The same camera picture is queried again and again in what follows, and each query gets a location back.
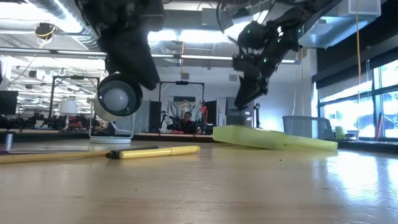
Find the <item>man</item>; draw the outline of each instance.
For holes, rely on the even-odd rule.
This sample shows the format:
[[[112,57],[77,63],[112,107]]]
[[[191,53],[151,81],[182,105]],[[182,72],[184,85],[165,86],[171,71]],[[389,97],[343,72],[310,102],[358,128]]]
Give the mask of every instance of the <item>man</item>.
[[[183,131],[184,134],[199,133],[195,122],[191,121],[191,117],[191,112],[187,111],[184,113],[183,119],[174,121],[173,124],[167,126],[167,129],[173,131]]]

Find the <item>cable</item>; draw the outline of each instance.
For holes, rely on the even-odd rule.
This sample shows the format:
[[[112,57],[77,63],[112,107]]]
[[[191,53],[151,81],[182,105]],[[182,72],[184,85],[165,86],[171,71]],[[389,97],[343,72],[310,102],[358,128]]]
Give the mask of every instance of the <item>cable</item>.
[[[296,69],[295,75],[294,75],[294,83],[295,83],[295,88],[294,88],[294,100],[293,100],[293,111],[292,111],[292,116],[294,116],[294,111],[296,110],[296,98],[297,98],[297,69]]]
[[[302,96],[303,116],[304,116],[304,65],[303,65],[303,48],[301,48],[301,96]]]
[[[358,0],[355,0],[355,22],[356,22],[356,53],[358,56],[358,117],[357,117],[357,125],[358,125],[358,133],[356,136],[356,140],[359,140],[359,101],[361,99],[361,94],[359,90],[359,86],[361,85],[361,50],[359,48],[359,19],[358,19]]]
[[[220,29],[220,31],[224,34],[224,30],[221,27],[221,22],[220,22],[220,6],[221,6],[221,0],[218,0],[217,7],[216,7],[217,24],[218,24],[218,28]]]
[[[44,47],[44,45],[45,45],[45,44],[40,45],[39,49],[42,49],[42,48]],[[26,66],[26,68],[24,69],[24,71],[23,71],[21,74],[19,74],[19,75],[17,76],[17,78],[15,78],[13,81],[11,81],[10,84],[12,84],[12,83],[15,82],[16,80],[18,80],[19,77],[23,76],[23,74],[26,72],[26,70],[30,67],[30,65],[32,65],[33,61],[36,59],[36,56],[37,56],[37,54],[35,54],[35,55],[33,56],[33,59],[29,62],[29,64],[28,64],[28,65]]]
[[[48,41],[45,41],[45,40],[43,40],[43,39],[41,39],[39,37],[37,38],[37,43],[40,44],[40,46],[49,44],[49,43],[51,43],[51,41],[52,41],[52,38],[50,38]]]
[[[214,9],[213,5],[210,4],[210,2],[208,2],[208,1],[201,1],[201,2],[199,3],[199,5],[198,5],[197,11],[199,11],[199,7],[200,7],[204,2],[207,3],[212,9]]]
[[[37,27],[35,27],[34,31],[35,31],[36,36],[38,36],[38,37],[46,37],[46,36],[51,35],[55,31],[55,28],[57,28],[57,26],[54,26],[54,28],[50,32],[48,32],[46,34],[37,34],[36,33]]]
[[[184,54],[184,41],[182,41],[181,54],[182,54],[182,55]],[[183,67],[184,67],[184,60],[181,59],[181,71],[180,71],[180,74],[182,74],[182,73],[184,72],[184,71],[183,71]]]

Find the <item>yellow foam block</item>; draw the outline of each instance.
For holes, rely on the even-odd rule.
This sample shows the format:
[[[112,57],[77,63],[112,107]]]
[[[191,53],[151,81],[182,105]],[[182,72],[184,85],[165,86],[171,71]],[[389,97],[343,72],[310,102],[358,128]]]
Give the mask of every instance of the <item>yellow foam block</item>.
[[[280,149],[285,142],[285,133],[229,125],[214,127],[213,139],[241,146]]]
[[[284,145],[289,147],[306,147],[324,150],[336,150],[338,147],[337,142],[305,138],[300,136],[287,136]]]
[[[284,149],[285,147],[297,149],[311,148],[336,150],[337,142],[319,139],[289,136],[278,131],[252,129],[245,126],[220,126],[215,127],[213,139],[216,141],[237,144],[241,146],[260,147],[264,149]]]

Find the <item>fluorescent light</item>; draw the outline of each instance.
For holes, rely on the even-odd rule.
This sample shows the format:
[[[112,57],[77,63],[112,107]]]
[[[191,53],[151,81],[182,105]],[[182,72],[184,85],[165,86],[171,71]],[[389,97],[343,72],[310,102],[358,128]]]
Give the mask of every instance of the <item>fluorescent light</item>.
[[[106,56],[105,52],[90,52],[90,51],[77,51],[77,50],[58,50],[58,54],[72,54],[72,55],[95,55],[95,56]]]
[[[13,53],[35,53],[35,54],[50,54],[51,51],[44,49],[17,49],[0,47],[0,52],[13,52]]]
[[[157,42],[162,40],[177,40],[177,34],[174,30],[161,30],[159,32],[148,33],[149,42]]]
[[[232,57],[207,56],[207,55],[181,55],[182,59],[202,59],[202,60],[232,60]],[[296,63],[295,60],[282,60],[282,63]]]
[[[180,40],[196,44],[228,42],[228,39],[221,31],[210,30],[183,30]]]
[[[71,89],[71,90],[75,90],[75,91],[80,91],[80,88],[77,86],[73,86],[73,85],[68,85],[67,88]]]
[[[36,96],[51,96],[51,93],[36,93],[31,91],[19,91],[20,95],[36,95]],[[76,93],[54,93],[54,96],[80,96],[80,97],[94,97],[94,94],[76,94]]]
[[[153,58],[174,58],[174,55],[170,54],[151,54]]]
[[[232,60],[232,57],[207,56],[207,55],[181,55],[182,59],[204,59],[204,60]]]
[[[42,105],[42,104],[38,104],[37,106],[41,106],[43,108],[48,108],[48,106]]]
[[[282,60],[282,63],[296,63],[295,60]]]

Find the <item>table surface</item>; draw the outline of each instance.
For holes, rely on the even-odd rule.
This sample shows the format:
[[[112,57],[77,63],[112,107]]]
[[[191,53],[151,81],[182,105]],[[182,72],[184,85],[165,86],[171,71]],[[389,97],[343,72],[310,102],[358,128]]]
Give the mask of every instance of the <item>table surface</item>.
[[[1,223],[398,223],[397,156],[198,145],[200,153],[180,156],[1,164]],[[14,144],[28,151],[126,147]]]

